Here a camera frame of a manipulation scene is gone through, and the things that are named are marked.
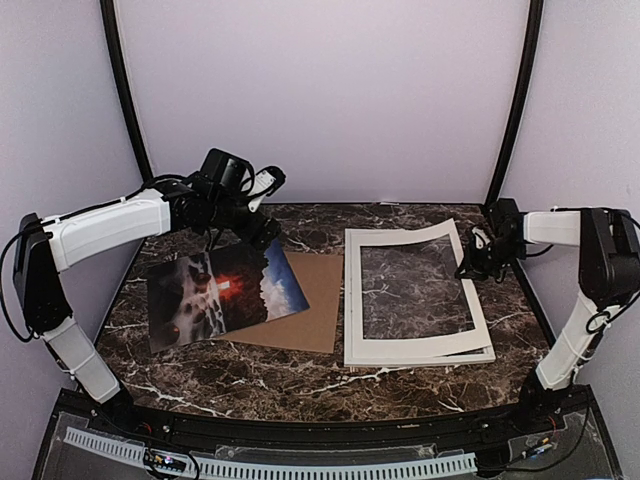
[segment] black pole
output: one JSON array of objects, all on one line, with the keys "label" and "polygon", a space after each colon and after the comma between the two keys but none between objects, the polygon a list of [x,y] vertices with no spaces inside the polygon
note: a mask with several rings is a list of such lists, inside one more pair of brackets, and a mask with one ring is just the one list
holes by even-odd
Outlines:
[{"label": "black pole", "polygon": [[118,97],[120,97],[120,108],[122,108],[122,115],[127,125],[129,140],[133,147],[133,153],[136,156],[140,175],[142,176],[142,180],[146,182],[153,178],[153,171],[151,170],[147,150],[142,140],[136,110],[133,106],[133,97],[131,96],[127,70],[124,65],[124,57],[122,56],[122,45],[120,44],[120,35],[118,33],[118,23],[113,0],[100,0],[100,8],[102,10],[102,22],[104,24],[104,34],[109,49],[113,78],[116,81]]},{"label": "black pole", "polygon": [[496,168],[493,172],[493,178],[491,179],[491,186],[489,187],[489,192],[484,202],[485,206],[489,206],[498,199],[502,184],[507,175],[509,161],[511,160],[511,154],[513,153],[513,147],[518,135],[518,128],[520,127],[520,120],[522,119],[524,103],[527,99],[529,82],[531,81],[533,61],[536,56],[538,34],[540,33],[540,23],[542,21],[543,5],[544,0],[531,0],[529,3],[529,19],[527,20],[527,31],[524,37],[524,47],[522,49],[516,89],[513,93],[509,120],[507,120],[507,128],[504,132],[504,138],[502,139],[502,146],[500,147],[498,161],[496,162]]}]

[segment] white perforated rail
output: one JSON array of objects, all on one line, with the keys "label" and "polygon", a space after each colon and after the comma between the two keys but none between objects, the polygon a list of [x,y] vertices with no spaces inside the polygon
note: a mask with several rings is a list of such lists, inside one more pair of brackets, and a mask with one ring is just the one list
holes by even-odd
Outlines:
[{"label": "white perforated rail", "polygon": [[[67,428],[64,441],[102,457],[145,468],[142,462],[144,447],[139,443],[106,438],[96,433],[71,427]],[[195,477],[195,469],[187,456],[170,454],[187,463],[187,469],[182,477]],[[262,465],[194,456],[200,466],[202,480],[422,480],[447,478],[477,471],[475,454],[473,453],[413,462],[336,467]],[[160,467],[158,470],[171,473],[171,470],[164,470]]]}]

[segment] brown cardboard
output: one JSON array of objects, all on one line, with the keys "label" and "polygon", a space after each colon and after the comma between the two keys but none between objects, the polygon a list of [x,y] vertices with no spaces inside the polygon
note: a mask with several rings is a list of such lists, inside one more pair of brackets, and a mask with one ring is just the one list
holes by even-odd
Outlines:
[{"label": "brown cardboard", "polygon": [[293,252],[286,255],[310,308],[218,338],[265,347],[333,353],[344,260],[340,255]]}]

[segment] marble tabletop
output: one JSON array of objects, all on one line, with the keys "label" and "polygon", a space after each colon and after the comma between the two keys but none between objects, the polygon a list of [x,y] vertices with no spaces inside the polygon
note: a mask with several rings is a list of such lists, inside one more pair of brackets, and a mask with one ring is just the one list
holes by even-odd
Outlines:
[{"label": "marble tabletop", "polygon": [[[417,229],[456,221],[463,232],[483,217],[473,205],[267,205],[288,251],[342,254],[345,228]],[[219,244],[234,243],[225,233]],[[518,282],[476,282],[496,361],[423,368],[345,368],[340,306],[335,350],[319,354],[228,341],[202,341],[151,354],[148,267],[203,250],[189,231],[150,238],[114,301],[97,348],[136,404],[176,412],[272,421],[364,421],[423,417],[513,403],[547,342]],[[384,325],[372,327],[382,335]]]}]

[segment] white paper frame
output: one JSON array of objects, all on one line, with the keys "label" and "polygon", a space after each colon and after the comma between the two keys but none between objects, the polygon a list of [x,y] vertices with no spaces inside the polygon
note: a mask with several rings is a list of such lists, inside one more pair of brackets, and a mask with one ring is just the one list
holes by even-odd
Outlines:
[{"label": "white paper frame", "polygon": [[[463,257],[453,219],[422,230],[345,231],[344,363],[348,366],[419,366],[487,363],[495,352],[475,286],[462,280],[474,329],[450,335],[400,340],[365,340],[362,317],[362,268],[360,248],[407,245],[449,236],[456,262]],[[482,349],[482,353],[462,352]]]}]

